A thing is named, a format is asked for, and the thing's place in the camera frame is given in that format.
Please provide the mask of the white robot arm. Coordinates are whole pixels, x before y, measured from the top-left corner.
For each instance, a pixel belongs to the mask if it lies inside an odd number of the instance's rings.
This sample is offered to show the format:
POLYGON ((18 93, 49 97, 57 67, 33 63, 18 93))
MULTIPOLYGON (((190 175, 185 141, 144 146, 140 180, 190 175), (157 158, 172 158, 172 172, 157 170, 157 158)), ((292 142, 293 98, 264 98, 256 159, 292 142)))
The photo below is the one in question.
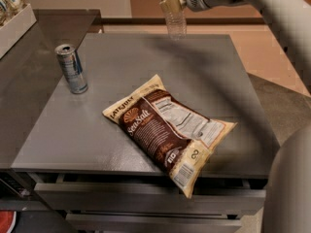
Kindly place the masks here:
MULTIPOLYGON (((311 7, 304 0, 161 0, 166 12, 252 5, 262 16, 305 86, 311 80, 311 7)), ((262 233, 311 233, 311 123, 276 153, 266 187, 262 233)))

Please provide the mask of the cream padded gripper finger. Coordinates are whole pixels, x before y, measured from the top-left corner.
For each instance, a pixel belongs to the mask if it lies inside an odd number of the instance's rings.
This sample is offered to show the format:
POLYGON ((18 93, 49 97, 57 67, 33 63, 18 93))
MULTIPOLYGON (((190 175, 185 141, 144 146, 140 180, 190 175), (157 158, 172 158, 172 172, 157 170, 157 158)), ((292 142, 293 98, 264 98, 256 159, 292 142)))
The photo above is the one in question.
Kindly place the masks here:
POLYGON ((164 13, 179 13, 187 5, 187 0, 161 0, 159 6, 164 13))

